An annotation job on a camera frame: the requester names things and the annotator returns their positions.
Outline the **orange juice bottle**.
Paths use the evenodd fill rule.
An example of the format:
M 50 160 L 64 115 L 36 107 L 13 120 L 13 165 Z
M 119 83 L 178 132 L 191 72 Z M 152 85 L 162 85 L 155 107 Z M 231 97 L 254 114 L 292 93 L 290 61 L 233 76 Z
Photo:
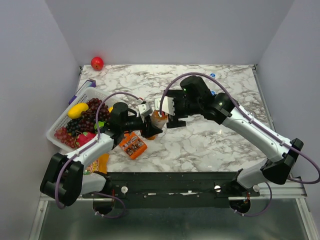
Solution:
M 146 117 L 145 119 L 151 119 L 152 123 L 156 127 L 162 129 L 168 120 L 168 116 L 160 114 L 158 110 L 154 110 L 153 113 L 150 116 Z M 146 138 L 146 139 L 147 140 L 154 140 L 158 135 L 159 134 L 157 134 L 153 137 L 150 137 L 150 138 Z

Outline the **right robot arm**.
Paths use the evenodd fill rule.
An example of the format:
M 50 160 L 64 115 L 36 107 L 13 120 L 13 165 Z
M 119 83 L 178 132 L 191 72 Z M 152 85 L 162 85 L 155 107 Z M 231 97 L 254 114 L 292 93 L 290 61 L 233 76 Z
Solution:
M 240 169 L 230 183 L 230 191 L 241 196 L 254 185 L 271 182 L 284 185 L 303 147 L 298 138 L 290 140 L 277 134 L 247 112 L 226 92 L 212 94 L 203 78 L 183 75 L 180 90 L 166 89 L 158 103 L 159 110 L 169 115 L 168 128 L 184 127 L 182 120 L 202 115 L 244 137 L 256 146 L 266 159 L 252 167 Z

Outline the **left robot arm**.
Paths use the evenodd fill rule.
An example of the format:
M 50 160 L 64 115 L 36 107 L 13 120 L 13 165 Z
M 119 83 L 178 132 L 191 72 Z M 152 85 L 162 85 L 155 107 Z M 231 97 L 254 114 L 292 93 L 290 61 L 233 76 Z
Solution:
M 60 209 L 71 206 L 81 194 L 95 192 L 104 198 L 110 194 L 111 185 L 98 175 L 97 181 L 88 181 L 83 188 L 83 172 L 98 157 L 108 153 L 124 139 L 125 133 L 140 131 L 149 138 L 162 130 L 151 120 L 152 107 L 143 102 L 138 105 L 138 115 L 129 115 L 131 109 L 124 102 L 113 105 L 109 121 L 88 143 L 66 155 L 54 154 L 48 164 L 40 185 L 40 192 L 53 198 Z

